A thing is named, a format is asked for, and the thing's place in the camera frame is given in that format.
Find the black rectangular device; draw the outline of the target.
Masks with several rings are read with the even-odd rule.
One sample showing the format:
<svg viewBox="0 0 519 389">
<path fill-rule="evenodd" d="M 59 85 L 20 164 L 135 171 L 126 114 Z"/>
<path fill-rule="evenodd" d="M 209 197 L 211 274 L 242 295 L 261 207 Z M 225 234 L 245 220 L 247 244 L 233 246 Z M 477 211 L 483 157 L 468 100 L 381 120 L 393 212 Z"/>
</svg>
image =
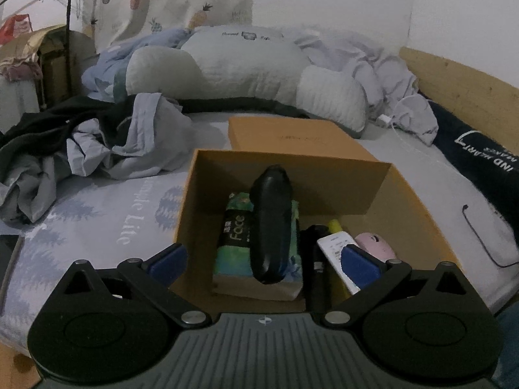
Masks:
<svg viewBox="0 0 519 389">
<path fill-rule="evenodd" d="M 329 234 L 328 227 L 312 225 L 298 235 L 305 308 L 311 313 L 326 313 L 332 307 L 332 267 L 318 244 Z"/>
</svg>

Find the yellow bottle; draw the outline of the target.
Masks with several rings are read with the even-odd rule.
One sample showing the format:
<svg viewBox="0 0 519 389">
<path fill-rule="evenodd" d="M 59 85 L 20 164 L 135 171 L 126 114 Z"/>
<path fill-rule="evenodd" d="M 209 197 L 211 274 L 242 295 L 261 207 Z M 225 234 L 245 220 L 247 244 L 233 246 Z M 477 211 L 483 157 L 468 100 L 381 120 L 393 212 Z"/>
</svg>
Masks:
<svg viewBox="0 0 519 389">
<path fill-rule="evenodd" d="M 337 234 L 343 232 L 343 227 L 337 219 L 332 219 L 328 223 L 328 230 L 331 234 Z"/>
</svg>

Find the open orange cardboard box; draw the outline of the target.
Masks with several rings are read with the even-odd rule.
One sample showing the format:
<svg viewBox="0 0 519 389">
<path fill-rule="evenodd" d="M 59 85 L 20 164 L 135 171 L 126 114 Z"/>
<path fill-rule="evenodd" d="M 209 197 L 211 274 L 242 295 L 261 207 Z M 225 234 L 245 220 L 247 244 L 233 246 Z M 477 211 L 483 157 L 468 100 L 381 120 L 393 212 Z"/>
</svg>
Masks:
<svg viewBox="0 0 519 389">
<path fill-rule="evenodd" d="M 415 270 L 458 261 L 432 216 L 390 163 L 246 151 L 199 149 L 187 176 L 174 235 L 188 252 L 173 292 L 211 315 L 303 312 L 304 299 L 267 301 L 216 294 L 213 265 L 223 212 L 232 192 L 246 192 L 264 170 L 282 166 L 299 204 L 301 228 L 341 222 L 352 236 L 371 231 Z"/>
</svg>

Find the wooden bed headboard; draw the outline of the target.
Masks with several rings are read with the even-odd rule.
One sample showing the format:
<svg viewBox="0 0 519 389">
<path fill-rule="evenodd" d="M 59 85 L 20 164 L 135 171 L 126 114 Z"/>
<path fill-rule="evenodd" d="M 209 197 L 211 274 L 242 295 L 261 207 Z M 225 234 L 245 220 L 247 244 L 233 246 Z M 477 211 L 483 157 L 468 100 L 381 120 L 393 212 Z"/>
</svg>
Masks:
<svg viewBox="0 0 519 389">
<path fill-rule="evenodd" d="M 495 77 L 461 63 L 409 47 L 399 56 L 419 89 L 467 125 L 518 153 L 519 92 Z"/>
</svg>

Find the red plastic bag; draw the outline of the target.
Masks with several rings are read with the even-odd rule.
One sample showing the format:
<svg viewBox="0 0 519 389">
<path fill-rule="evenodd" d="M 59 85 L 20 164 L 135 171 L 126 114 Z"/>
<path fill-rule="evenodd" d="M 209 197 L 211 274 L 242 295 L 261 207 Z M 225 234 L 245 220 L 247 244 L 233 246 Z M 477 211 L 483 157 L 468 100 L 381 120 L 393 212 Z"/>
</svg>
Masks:
<svg viewBox="0 0 519 389">
<path fill-rule="evenodd" d="M 8 17 L 0 28 L 0 45 L 5 45 L 18 36 L 32 32 L 29 14 L 16 14 Z"/>
</svg>

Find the pineapple print curtain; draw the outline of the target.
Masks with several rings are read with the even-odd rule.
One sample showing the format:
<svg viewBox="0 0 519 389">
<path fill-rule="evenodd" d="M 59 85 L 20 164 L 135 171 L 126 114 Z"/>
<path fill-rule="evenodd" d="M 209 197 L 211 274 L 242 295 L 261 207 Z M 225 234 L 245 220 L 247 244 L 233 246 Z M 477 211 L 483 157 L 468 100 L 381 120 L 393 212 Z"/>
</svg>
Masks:
<svg viewBox="0 0 519 389">
<path fill-rule="evenodd" d="M 83 0 L 83 33 L 96 50 L 170 28 L 250 24 L 252 0 Z"/>
</svg>

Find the light grey crumpled blanket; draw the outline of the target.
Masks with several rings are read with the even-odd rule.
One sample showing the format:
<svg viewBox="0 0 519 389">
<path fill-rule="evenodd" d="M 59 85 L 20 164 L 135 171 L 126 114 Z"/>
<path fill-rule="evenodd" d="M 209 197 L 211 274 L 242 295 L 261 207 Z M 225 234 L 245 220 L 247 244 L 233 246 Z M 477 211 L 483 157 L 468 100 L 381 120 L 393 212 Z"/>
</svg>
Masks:
<svg viewBox="0 0 519 389">
<path fill-rule="evenodd" d="M 362 34 L 318 26 L 284 26 L 280 32 L 312 64 L 346 73 L 359 82 L 372 123 L 399 99 L 420 94 L 418 79 L 403 59 Z"/>
</svg>

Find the large grey quilted pillow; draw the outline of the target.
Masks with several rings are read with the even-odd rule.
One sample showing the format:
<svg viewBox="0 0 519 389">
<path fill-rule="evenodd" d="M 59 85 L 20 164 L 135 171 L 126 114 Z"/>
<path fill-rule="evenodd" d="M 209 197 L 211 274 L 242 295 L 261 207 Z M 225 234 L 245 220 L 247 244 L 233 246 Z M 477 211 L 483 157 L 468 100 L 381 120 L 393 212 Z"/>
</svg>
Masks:
<svg viewBox="0 0 519 389">
<path fill-rule="evenodd" d="M 136 49 L 115 74 L 114 98 L 155 92 L 193 111 L 330 120 L 355 138 L 368 120 L 357 80 L 312 63 L 297 44 L 265 27 L 203 27 L 179 48 Z"/>
</svg>

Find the pink computer mouse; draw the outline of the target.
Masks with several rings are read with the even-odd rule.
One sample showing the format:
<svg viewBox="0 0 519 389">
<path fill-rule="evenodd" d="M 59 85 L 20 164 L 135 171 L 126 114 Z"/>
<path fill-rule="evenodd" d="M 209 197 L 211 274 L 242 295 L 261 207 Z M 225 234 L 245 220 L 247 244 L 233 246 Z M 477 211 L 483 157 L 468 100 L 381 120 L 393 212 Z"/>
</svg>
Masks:
<svg viewBox="0 0 519 389">
<path fill-rule="evenodd" d="M 369 232 L 357 234 L 355 241 L 361 249 L 381 262 L 398 258 L 389 243 L 378 234 Z"/>
</svg>

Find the orange box lid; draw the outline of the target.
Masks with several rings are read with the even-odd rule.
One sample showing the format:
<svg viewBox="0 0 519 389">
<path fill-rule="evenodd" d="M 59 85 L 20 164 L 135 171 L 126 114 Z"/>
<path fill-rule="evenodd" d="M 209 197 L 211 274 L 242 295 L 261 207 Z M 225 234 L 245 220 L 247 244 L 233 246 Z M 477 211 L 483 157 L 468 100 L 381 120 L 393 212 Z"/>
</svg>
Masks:
<svg viewBox="0 0 519 389">
<path fill-rule="evenodd" d="M 375 161 L 362 145 L 328 120 L 233 116 L 228 136 L 234 150 Z"/>
</svg>

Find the crumpled grey clothes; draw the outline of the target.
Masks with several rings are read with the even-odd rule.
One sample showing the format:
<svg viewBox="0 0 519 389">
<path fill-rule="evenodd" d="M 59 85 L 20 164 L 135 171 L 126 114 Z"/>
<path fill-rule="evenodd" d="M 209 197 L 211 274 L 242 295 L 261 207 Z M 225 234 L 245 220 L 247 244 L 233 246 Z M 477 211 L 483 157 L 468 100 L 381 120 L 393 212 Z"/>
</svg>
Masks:
<svg viewBox="0 0 519 389">
<path fill-rule="evenodd" d="M 151 177 L 179 168 L 193 148 L 192 120 L 159 93 L 75 97 L 26 113 L 1 136 L 1 219 L 37 222 L 69 176 Z"/>
</svg>

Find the brown cardboard carton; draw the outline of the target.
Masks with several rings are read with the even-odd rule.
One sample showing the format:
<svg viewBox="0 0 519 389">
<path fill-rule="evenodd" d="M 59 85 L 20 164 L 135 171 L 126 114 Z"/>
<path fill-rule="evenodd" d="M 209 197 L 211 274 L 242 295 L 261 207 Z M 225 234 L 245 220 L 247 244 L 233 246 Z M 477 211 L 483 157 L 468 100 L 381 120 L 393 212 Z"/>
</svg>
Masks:
<svg viewBox="0 0 519 389">
<path fill-rule="evenodd" d="M 1 76 L 35 87 L 41 110 L 85 93 L 82 74 L 96 60 L 92 37 L 49 26 L 1 46 Z"/>
</svg>

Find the black printed garment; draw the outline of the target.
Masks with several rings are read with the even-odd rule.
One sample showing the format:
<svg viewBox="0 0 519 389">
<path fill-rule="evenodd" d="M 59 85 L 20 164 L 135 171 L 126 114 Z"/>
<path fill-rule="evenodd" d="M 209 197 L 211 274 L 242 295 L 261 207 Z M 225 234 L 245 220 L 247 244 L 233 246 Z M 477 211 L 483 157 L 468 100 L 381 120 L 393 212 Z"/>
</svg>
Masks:
<svg viewBox="0 0 519 389">
<path fill-rule="evenodd" d="M 429 105 L 438 123 L 433 144 L 483 194 L 518 237 L 518 156 L 441 104 L 431 101 Z"/>
</svg>

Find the green floral tissue pack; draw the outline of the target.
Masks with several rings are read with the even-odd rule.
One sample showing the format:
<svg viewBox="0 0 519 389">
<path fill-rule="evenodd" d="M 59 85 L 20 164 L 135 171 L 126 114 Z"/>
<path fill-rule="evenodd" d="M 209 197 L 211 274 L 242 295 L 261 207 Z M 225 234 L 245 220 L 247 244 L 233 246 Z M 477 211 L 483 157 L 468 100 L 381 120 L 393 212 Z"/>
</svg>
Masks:
<svg viewBox="0 0 519 389">
<path fill-rule="evenodd" d="M 285 277 L 272 285 L 261 284 L 252 274 L 252 209 L 247 192 L 230 195 L 215 255 L 213 291 L 253 300 L 294 301 L 303 288 L 302 261 L 297 248 L 298 203 L 292 202 L 291 243 Z"/>
</svg>

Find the black glasses case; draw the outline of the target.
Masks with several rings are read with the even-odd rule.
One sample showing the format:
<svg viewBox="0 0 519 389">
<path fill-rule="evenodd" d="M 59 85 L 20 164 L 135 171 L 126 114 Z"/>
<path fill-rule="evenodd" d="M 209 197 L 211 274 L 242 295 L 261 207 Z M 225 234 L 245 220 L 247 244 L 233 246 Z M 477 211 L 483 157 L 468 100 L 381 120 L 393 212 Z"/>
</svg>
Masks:
<svg viewBox="0 0 519 389">
<path fill-rule="evenodd" d="M 285 169 L 272 165 L 250 188 L 250 264 L 263 285 L 283 281 L 289 265 L 293 188 Z"/>
</svg>

